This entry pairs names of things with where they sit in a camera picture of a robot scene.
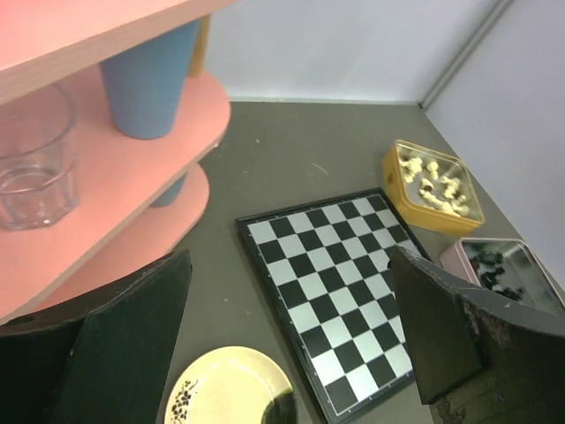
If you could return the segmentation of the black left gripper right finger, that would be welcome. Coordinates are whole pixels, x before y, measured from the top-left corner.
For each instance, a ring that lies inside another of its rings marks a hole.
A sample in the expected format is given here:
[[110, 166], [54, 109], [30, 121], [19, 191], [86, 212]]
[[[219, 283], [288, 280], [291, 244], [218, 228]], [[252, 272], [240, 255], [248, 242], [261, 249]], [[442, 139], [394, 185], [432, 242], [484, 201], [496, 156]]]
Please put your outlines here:
[[422, 404], [436, 423], [562, 423], [564, 319], [397, 246], [395, 298]]

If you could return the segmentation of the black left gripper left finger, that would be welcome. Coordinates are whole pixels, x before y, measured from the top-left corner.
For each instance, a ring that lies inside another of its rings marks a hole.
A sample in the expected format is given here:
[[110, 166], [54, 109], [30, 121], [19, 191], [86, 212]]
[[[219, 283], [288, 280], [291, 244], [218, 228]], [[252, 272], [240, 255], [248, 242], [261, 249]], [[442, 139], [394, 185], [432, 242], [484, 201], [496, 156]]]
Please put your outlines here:
[[192, 277], [187, 250], [1, 327], [3, 423], [153, 423]]

